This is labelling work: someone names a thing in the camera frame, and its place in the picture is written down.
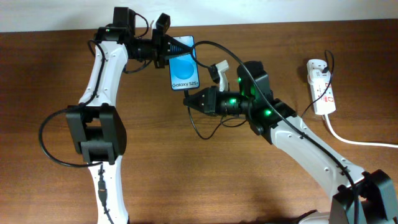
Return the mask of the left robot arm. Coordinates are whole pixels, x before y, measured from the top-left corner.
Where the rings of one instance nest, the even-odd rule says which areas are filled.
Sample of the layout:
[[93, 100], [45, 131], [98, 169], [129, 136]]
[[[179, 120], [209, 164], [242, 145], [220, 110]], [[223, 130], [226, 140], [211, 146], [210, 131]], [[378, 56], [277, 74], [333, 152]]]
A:
[[167, 35], [169, 15], [159, 16], [149, 39], [136, 36], [137, 15], [128, 7], [115, 7], [112, 23], [97, 30], [88, 86], [76, 108], [69, 107], [66, 113], [76, 152], [82, 155], [95, 185], [98, 223], [129, 223], [121, 181], [127, 133], [116, 109], [128, 60], [164, 68], [171, 58], [190, 52], [189, 46]]

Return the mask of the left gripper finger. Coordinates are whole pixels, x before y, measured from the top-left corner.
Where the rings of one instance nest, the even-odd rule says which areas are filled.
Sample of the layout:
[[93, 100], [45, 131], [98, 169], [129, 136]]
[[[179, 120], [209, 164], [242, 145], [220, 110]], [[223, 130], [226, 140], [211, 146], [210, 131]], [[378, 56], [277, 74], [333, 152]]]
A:
[[170, 37], [167, 43], [171, 52], [189, 52], [192, 47], [192, 37], [190, 35]]
[[190, 55], [190, 50], [180, 50], [180, 51], [167, 51], [165, 54], [165, 60], [170, 60], [172, 58], [181, 57], [184, 55]]

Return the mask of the blue Galaxy smartphone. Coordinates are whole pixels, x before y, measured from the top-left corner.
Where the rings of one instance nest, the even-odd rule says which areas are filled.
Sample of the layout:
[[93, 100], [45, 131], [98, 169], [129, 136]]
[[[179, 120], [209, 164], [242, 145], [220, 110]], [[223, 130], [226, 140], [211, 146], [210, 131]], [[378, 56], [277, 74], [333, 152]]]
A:
[[169, 60], [170, 85], [174, 91], [196, 89], [200, 86], [198, 65], [190, 53]]

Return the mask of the white power strip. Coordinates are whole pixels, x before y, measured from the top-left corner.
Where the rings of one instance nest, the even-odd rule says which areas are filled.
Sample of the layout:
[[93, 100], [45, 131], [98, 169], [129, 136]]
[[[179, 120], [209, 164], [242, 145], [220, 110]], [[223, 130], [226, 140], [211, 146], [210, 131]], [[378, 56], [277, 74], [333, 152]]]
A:
[[324, 60], [311, 59], [307, 62], [307, 80], [310, 85], [311, 96], [313, 100], [313, 109], [317, 115], [326, 115], [335, 112], [335, 98], [331, 87], [331, 81], [315, 83], [312, 81], [312, 70], [322, 70], [323, 73], [329, 71]]

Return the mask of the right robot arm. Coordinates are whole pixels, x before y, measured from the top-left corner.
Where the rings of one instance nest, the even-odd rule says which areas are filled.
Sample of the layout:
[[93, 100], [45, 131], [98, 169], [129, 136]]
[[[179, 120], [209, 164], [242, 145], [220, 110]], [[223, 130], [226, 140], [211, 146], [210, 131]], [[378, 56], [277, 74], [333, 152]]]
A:
[[186, 95], [183, 103], [211, 116], [245, 115], [254, 133], [318, 182], [331, 201], [330, 211], [312, 210], [292, 223], [397, 223], [397, 195], [385, 172], [366, 172], [309, 130], [291, 107], [273, 97], [261, 62], [245, 62], [237, 74], [238, 92], [212, 86]]

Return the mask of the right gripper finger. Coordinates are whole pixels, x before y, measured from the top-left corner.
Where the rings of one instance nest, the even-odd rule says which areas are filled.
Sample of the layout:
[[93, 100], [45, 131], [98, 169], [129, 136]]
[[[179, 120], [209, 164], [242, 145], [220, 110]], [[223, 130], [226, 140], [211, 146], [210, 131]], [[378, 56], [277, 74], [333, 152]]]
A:
[[190, 102], [190, 101], [184, 101], [183, 104], [187, 106], [188, 108], [191, 108], [193, 110], [196, 110], [198, 112], [204, 113], [204, 105], [202, 103], [196, 103], [196, 102]]
[[204, 100], [205, 100], [205, 95], [206, 95], [206, 90], [202, 89], [194, 94], [189, 94], [188, 90], [184, 91], [184, 101], [190, 101], [190, 102], [196, 102], [196, 103], [202, 103], [204, 104]]

